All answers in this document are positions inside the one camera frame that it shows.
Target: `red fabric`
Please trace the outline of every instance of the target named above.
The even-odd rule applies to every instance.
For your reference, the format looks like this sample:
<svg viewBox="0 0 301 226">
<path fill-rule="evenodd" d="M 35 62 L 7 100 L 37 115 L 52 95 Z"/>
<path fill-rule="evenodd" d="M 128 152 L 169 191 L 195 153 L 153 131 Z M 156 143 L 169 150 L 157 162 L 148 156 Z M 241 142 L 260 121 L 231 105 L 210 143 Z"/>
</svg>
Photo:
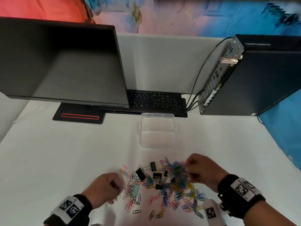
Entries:
<svg viewBox="0 0 301 226">
<path fill-rule="evenodd" d="M 0 0 L 0 16 L 85 22 L 80 0 Z"/>
</svg>

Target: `black computer case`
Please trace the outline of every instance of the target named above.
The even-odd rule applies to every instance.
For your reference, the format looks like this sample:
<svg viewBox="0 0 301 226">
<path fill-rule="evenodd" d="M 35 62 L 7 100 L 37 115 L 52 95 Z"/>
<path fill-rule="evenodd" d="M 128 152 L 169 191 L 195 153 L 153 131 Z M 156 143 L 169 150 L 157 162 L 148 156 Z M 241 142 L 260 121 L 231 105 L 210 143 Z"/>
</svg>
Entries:
<svg viewBox="0 0 301 226">
<path fill-rule="evenodd" d="M 258 116 L 299 89 L 301 37 L 236 35 L 199 108 L 202 115 Z"/>
</svg>

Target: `computer monitor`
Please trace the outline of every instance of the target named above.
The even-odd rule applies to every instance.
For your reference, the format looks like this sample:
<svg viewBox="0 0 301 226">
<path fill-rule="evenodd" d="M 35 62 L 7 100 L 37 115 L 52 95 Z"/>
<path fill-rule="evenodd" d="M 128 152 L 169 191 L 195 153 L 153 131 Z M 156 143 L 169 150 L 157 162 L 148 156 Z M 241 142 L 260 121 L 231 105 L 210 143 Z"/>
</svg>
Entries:
<svg viewBox="0 0 301 226">
<path fill-rule="evenodd" d="M 128 108 L 115 27 L 0 17 L 9 98 Z"/>
</svg>

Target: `clear plastic container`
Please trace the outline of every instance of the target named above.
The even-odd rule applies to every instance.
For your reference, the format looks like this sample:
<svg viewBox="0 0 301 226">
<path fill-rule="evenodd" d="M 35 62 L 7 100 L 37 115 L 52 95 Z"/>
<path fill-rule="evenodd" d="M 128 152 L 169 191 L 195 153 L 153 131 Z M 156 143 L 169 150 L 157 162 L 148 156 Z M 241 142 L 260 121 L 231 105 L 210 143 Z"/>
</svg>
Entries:
<svg viewBox="0 0 301 226">
<path fill-rule="evenodd" d="M 138 135 L 141 147 L 173 148 L 179 135 L 175 116 L 165 113 L 142 113 Z"/>
</svg>

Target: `monitor stand base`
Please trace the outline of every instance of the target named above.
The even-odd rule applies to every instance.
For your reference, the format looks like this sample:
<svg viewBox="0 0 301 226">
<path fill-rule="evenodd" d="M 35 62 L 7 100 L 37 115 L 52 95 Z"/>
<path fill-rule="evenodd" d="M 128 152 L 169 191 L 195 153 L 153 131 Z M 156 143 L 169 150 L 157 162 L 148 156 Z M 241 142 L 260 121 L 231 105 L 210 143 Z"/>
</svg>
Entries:
<svg viewBox="0 0 301 226">
<path fill-rule="evenodd" d="M 61 103 L 52 119 L 54 121 L 102 124 L 105 115 L 105 110 L 93 109 L 92 105 Z"/>
</svg>

